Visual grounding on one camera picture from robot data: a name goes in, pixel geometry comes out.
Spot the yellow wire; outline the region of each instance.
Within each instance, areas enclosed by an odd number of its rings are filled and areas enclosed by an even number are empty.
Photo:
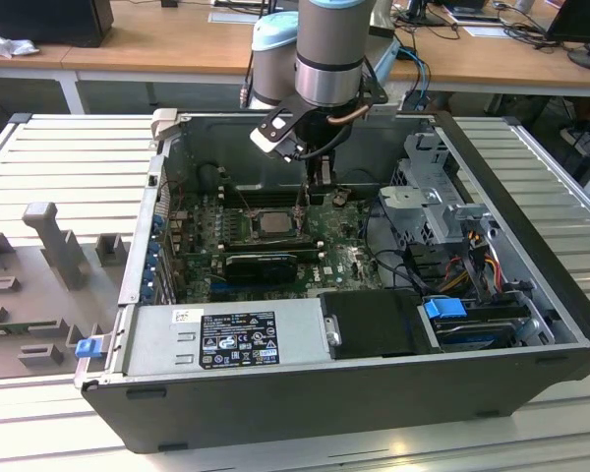
[[[467,276],[468,276],[468,272],[467,271],[463,272],[462,274],[457,276],[455,279],[453,279],[450,283],[448,283],[444,288],[442,288],[441,292],[445,292],[445,291],[453,288],[455,285],[458,285],[465,278],[467,278]]]
[[[497,269],[496,264],[491,259],[485,259],[485,262],[492,266],[492,271],[494,272],[494,287],[498,290],[499,288],[496,285],[496,277],[497,277]]]

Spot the copper tube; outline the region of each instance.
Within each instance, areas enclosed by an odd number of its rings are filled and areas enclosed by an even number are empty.
[[[370,111],[370,108],[371,108],[370,105],[363,105],[360,108],[357,108],[356,110],[354,110],[352,113],[349,113],[345,116],[341,116],[339,118],[334,118],[333,116],[328,116],[327,122],[330,125],[334,125],[334,126],[347,125],[347,124],[353,122],[354,120],[356,120],[357,118],[360,118],[368,111]]]

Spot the black computer tower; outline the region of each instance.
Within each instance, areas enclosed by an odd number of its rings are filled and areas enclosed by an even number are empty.
[[[110,0],[1,0],[0,36],[98,47],[114,21]]]

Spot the floor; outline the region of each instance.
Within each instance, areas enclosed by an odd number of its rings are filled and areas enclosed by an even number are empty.
[[[193,111],[238,110],[238,86],[155,84],[155,95],[158,99],[156,106],[148,103],[144,84],[85,82],[81,83],[80,87],[91,113],[150,114],[158,107],[176,107]],[[485,94],[457,93],[449,103],[455,116],[484,116],[483,107],[487,99],[488,96]],[[539,97],[513,97],[501,112],[527,121],[538,106],[541,106],[539,102]],[[68,108],[59,85],[53,81],[0,79],[0,130],[9,116],[15,112],[67,113]],[[553,99],[528,128],[568,172],[573,172],[580,163],[580,156],[559,134],[560,127],[568,122],[569,117],[562,102]],[[589,175],[590,171],[583,178],[583,182]]]

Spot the green circuit board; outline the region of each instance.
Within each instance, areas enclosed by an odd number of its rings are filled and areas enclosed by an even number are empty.
[[[323,205],[305,208],[231,208],[214,197],[195,198],[185,208],[188,222],[176,239],[176,252],[184,267],[186,303],[311,298],[328,290],[383,287],[377,265],[367,255],[361,237],[368,212],[363,203],[337,206],[332,203],[332,195],[328,195]],[[288,214],[297,221],[297,235],[263,240],[257,222],[259,215],[266,213]],[[278,243],[293,241],[294,249],[273,250],[270,243],[275,239]],[[306,248],[300,248],[298,242]],[[250,245],[254,249],[237,249]],[[293,282],[241,287],[231,286],[224,278],[226,258],[233,252],[252,255],[286,252],[305,257],[298,256],[297,277]]]

